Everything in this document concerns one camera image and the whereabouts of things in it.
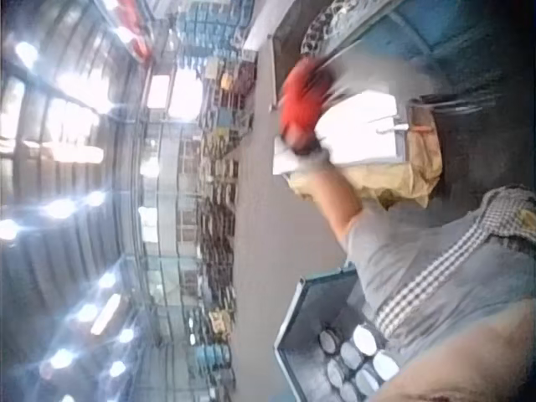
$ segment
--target blue panel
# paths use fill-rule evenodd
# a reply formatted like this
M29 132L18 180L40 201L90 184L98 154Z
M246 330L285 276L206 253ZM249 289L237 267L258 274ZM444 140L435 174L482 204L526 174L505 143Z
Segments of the blue panel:
M371 54L402 59L422 54L403 29L388 17L382 18L362 37L362 44Z
M397 11L434 48L484 20L486 9L485 0L407 0Z

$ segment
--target glove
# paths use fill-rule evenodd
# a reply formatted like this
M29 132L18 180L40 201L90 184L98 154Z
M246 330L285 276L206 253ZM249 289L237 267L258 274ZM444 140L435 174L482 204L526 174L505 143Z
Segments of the glove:
M282 88L281 138L297 155L318 149L315 127L323 112L324 100L333 83L321 60L300 60L286 77Z

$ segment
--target fluorescent light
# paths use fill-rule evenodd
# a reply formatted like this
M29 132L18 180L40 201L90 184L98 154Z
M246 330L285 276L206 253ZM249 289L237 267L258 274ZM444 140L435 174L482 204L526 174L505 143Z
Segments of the fluorescent light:
M117 0L103 0L103 3L106 10L113 10L114 8L119 7Z
M34 67L39 57L37 49L28 42L21 42L15 46L15 53L28 69Z
M104 159L104 151L98 147L63 142L46 142L43 147L52 152L52 158L56 162L98 164Z
M104 203L105 198L106 198L105 193L101 191L93 191L88 194L88 196L85 198L85 201L91 207L98 207L99 205L102 205L102 203Z
M157 157L150 157L140 166L140 174L146 178L157 178L160 174L160 165Z
M39 147L41 147L39 145L38 142L35 142L35 141L26 141L26 140L23 140L23 144L28 147L28 148L34 148L34 149L37 149Z
M68 198L62 198L56 199L55 201L51 202L46 207L44 207L44 210L52 218L67 219L75 213L76 206L72 200Z
M80 322L92 322L95 320L98 313L99 309L95 304L85 304L78 314L76 314L76 318L78 318L78 321Z
M73 363L75 358L74 354L67 349L60 349L56 354L50 359L50 364L54 369L64 369L69 367Z
M130 29L125 27L116 28L114 29L114 32L124 44L128 44L131 40L136 38L136 35Z
M116 284L116 275L113 272L106 272L99 279L99 286L103 289L109 289Z
M121 302L121 295L119 295L118 293L114 293L113 295L111 295L111 297L106 302L106 305L100 312L99 316L95 320L93 327L91 327L91 333L93 335L102 334L102 332L104 331L104 328L106 328L106 325L108 325L108 322L110 322L110 320L114 316L114 313L119 307L120 302Z
M123 329L119 334L119 342L121 343L129 343L132 339L134 339L134 331L130 328Z
M73 73L65 73L58 76L56 83L66 95L86 103L101 114L108 113L114 106L108 99L109 81L103 80L100 76L93 75L85 78ZM88 110L87 120L95 124L97 120L92 115L93 113Z
M126 366L121 360L117 360L110 367L110 376L119 377L121 374L125 373Z
M14 240L19 231L20 226L14 220L0 220L0 239L7 241Z

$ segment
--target red object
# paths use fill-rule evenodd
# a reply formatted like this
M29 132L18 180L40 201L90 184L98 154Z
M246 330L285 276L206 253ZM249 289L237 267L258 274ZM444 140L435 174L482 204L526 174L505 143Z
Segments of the red object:
M321 62L300 60L283 84L281 136L294 150L307 147L316 139L314 130L333 82L329 71L318 69Z
M142 60L151 56L151 44L142 32L142 17L137 8L136 0L118 0L121 7L115 8L115 13L121 23L137 37L132 40L132 49Z

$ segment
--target forearm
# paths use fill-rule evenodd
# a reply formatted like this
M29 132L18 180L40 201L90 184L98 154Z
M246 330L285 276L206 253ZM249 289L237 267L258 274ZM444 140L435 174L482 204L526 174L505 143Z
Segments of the forearm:
M361 213L361 198L352 184L330 162L307 174L309 194L327 219L339 241Z

